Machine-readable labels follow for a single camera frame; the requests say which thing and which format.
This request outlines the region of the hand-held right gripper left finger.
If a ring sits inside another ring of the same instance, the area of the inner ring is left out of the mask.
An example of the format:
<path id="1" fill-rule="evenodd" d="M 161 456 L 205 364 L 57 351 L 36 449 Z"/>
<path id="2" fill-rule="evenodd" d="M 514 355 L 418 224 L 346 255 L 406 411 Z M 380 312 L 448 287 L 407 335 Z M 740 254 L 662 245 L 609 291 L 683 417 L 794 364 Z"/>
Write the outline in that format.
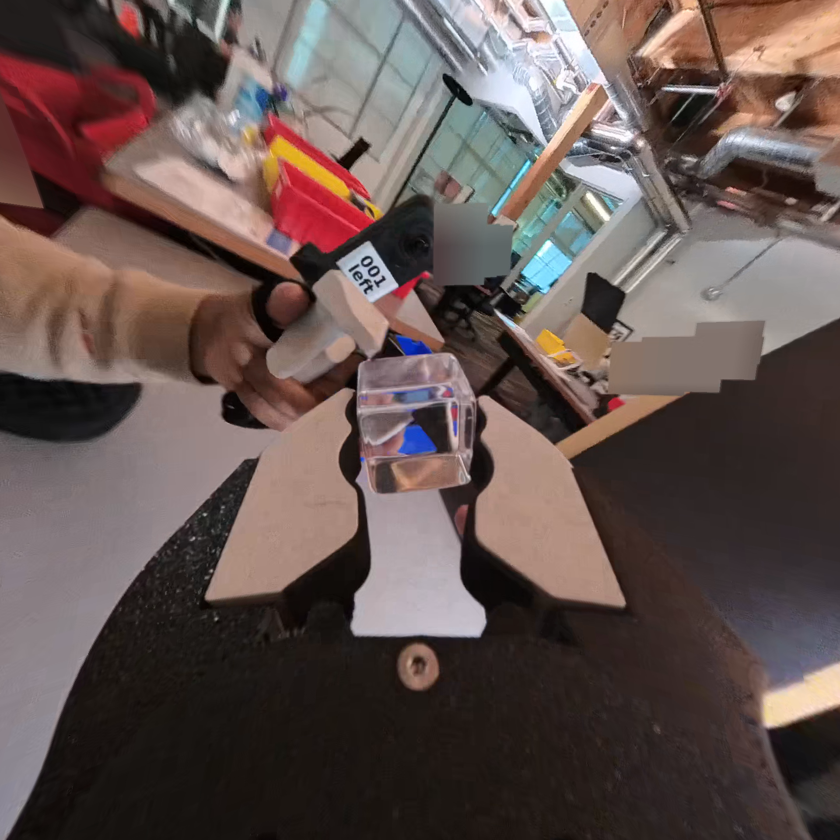
<path id="1" fill-rule="evenodd" d="M 207 604 L 354 604 L 370 572 L 354 401 L 355 393 L 342 389 L 259 457 Z"/>

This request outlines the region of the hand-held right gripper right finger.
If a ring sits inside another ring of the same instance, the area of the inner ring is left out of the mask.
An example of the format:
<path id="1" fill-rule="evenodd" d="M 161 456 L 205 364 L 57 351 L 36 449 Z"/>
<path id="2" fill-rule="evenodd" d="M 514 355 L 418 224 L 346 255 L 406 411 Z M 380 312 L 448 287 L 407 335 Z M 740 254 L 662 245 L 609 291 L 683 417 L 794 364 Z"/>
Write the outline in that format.
<path id="1" fill-rule="evenodd" d="M 478 399 L 474 480 L 462 580 L 489 610 L 527 605 L 623 611 L 627 600 L 571 462 L 488 396 Z"/>

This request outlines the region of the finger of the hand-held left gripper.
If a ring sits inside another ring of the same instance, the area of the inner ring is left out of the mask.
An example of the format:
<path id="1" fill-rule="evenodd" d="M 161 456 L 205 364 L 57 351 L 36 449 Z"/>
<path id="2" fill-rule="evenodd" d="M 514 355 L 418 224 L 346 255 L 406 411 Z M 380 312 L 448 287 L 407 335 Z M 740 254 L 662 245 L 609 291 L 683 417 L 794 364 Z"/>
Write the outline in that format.
<path id="1" fill-rule="evenodd" d="M 329 327 L 349 336 L 366 360 L 382 351 L 389 322 L 342 271 L 327 271 L 313 285 L 313 292 L 318 315 Z"/>

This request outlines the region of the clear acrylic cube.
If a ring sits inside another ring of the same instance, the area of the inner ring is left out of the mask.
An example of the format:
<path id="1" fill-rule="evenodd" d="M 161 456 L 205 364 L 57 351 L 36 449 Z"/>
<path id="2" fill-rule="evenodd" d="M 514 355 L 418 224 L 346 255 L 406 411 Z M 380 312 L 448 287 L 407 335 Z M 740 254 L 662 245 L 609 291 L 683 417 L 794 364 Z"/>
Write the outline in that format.
<path id="1" fill-rule="evenodd" d="M 360 453 L 374 493 L 470 483 L 476 397 L 453 354 L 365 361 L 355 392 Z"/>

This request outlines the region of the person's left forearm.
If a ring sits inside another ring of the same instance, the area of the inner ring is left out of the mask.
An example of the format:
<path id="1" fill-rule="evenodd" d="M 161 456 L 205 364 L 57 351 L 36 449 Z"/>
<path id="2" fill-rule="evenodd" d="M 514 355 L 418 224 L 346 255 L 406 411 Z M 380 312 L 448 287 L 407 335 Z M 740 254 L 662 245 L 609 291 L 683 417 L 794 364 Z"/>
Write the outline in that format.
<path id="1" fill-rule="evenodd" d="M 2 219 L 1 372 L 45 381 L 194 382 L 206 293 L 112 269 Z"/>

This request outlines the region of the person's left hand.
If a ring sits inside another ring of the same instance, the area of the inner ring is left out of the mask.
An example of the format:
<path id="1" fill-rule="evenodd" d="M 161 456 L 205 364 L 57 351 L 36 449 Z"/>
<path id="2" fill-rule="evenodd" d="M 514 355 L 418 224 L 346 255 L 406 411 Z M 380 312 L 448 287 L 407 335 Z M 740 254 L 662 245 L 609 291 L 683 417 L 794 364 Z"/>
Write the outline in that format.
<path id="1" fill-rule="evenodd" d="M 257 421 L 280 432 L 349 386 L 362 358 L 353 353 L 309 384 L 275 377 L 266 363 L 272 342 L 257 322 L 253 296 L 247 291 L 201 302 L 191 327 L 192 372 L 236 394 Z"/>

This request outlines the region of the large red ribbed crate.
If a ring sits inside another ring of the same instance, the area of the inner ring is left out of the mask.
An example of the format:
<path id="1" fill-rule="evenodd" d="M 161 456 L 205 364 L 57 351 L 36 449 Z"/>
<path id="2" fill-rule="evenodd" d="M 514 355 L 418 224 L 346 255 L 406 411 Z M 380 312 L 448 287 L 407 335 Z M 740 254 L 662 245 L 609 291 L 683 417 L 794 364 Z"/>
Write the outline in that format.
<path id="1" fill-rule="evenodd" d="M 263 135 L 266 130 L 289 140 L 292 133 L 303 138 L 275 115 L 268 117 Z M 298 245 L 311 243 L 324 252 L 376 221 L 287 163 L 280 163 L 278 182 L 267 194 L 276 231 Z"/>

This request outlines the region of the black office chair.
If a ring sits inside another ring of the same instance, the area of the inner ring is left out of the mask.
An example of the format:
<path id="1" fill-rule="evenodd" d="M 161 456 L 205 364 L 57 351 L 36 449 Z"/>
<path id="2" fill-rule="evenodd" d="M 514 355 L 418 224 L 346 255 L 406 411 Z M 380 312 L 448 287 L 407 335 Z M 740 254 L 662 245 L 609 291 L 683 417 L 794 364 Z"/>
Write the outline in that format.
<path id="1" fill-rule="evenodd" d="M 478 332 L 473 318 L 479 311 L 491 308 L 491 300 L 498 294 L 503 276 L 487 278 L 480 286 L 446 286 L 435 305 L 432 317 L 449 324 L 450 331 L 460 329 L 472 343 L 477 342 Z"/>

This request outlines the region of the yellow plastic bin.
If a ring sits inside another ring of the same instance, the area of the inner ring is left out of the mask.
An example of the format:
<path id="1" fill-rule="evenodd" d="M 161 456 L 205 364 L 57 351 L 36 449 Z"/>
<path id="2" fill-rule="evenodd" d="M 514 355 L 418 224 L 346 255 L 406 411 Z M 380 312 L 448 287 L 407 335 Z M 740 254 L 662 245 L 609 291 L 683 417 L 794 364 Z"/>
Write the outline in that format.
<path id="1" fill-rule="evenodd" d="M 280 175 L 280 163 L 297 168 L 311 180 L 330 190 L 336 196 L 355 205 L 374 220 L 383 211 L 373 204 L 366 187 L 349 170 L 322 153 L 295 133 L 291 140 L 281 133 L 264 132 L 266 155 L 263 160 L 263 180 L 268 193 L 272 193 Z"/>

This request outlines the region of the wooden office desk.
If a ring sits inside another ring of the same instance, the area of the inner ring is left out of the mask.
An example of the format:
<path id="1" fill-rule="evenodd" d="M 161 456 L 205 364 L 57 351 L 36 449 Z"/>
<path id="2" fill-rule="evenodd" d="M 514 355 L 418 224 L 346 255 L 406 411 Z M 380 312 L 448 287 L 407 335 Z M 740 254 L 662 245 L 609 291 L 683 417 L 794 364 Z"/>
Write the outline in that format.
<path id="1" fill-rule="evenodd" d="M 556 364 L 514 321 L 496 309 L 493 317 L 500 325 L 497 342 L 506 359 L 482 386 L 481 395 L 493 394 L 513 370 L 518 370 L 569 431 L 580 431 L 602 415 L 601 396 L 588 384 Z"/>

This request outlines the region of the black floor lamp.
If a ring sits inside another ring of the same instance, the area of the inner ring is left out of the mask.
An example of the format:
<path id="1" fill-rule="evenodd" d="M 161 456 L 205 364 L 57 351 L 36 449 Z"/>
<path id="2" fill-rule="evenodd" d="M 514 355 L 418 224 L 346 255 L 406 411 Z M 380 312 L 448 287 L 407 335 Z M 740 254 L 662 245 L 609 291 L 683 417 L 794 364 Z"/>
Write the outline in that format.
<path id="1" fill-rule="evenodd" d="M 455 77 L 451 76 L 448 73 L 444 73 L 442 75 L 442 82 L 444 84 L 444 87 L 448 91 L 448 99 L 441 113 L 438 115 L 434 126 L 428 131 L 423 145 L 417 153 L 414 162 L 412 163 L 410 169 L 408 170 L 408 173 L 406 174 L 406 177 L 400 184 L 399 188 L 396 190 L 390 207 L 391 209 L 393 209 L 399 203 L 405 189 L 407 189 L 407 187 L 410 185 L 411 180 L 413 179 L 413 176 L 419 164 L 422 162 L 429 146 L 435 140 L 436 135 L 438 134 L 443 122 L 446 120 L 448 113 L 452 109 L 454 103 L 458 101 L 467 106 L 468 108 L 472 107 L 474 103 L 473 98 L 469 95 L 464 86 Z"/>

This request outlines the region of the black board with wooden rim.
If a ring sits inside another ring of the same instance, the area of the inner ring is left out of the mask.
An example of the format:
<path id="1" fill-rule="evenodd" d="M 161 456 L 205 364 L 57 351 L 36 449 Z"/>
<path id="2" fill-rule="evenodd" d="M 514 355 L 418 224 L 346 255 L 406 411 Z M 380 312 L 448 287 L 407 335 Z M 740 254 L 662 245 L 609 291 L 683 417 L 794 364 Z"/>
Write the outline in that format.
<path id="1" fill-rule="evenodd" d="M 780 728 L 838 711 L 839 325 L 595 440 L 564 441 L 688 574 L 768 677 Z"/>

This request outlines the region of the cardboard box with black flap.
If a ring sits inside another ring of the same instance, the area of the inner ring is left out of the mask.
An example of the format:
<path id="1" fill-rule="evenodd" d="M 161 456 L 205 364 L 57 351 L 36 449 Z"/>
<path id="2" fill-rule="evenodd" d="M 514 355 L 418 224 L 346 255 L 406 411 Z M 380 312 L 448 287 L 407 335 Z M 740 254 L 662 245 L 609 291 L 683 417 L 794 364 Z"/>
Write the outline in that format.
<path id="1" fill-rule="evenodd" d="M 610 347 L 610 334 L 618 318 L 625 292 L 601 275 L 589 272 L 584 284 L 580 313 L 563 334 L 565 347 L 581 368 L 596 371 Z"/>

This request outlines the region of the wooden side table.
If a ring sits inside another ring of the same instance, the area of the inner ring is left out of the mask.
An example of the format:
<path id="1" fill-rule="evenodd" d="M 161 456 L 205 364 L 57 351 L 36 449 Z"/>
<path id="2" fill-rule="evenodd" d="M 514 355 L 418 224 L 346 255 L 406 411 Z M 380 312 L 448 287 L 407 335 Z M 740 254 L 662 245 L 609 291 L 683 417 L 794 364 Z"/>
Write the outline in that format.
<path id="1" fill-rule="evenodd" d="M 138 207 L 218 249 L 223 261 L 254 279 L 295 277 L 290 257 L 299 243 L 275 234 L 270 195 L 260 165 L 244 182 L 230 182 L 195 161 L 167 119 L 116 150 L 101 169 L 102 185 Z"/>

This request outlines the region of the red plastic tote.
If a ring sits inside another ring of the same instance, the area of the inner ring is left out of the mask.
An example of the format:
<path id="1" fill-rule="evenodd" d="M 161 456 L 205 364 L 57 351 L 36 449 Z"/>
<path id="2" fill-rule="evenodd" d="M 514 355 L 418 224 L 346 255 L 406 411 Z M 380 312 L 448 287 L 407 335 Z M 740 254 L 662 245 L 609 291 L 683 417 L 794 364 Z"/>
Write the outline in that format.
<path id="1" fill-rule="evenodd" d="M 84 205 L 124 215 L 103 185 L 112 155 L 148 129 L 157 110 L 142 76 L 114 66 L 74 71 L 3 52 L 1 90 L 33 173 Z"/>

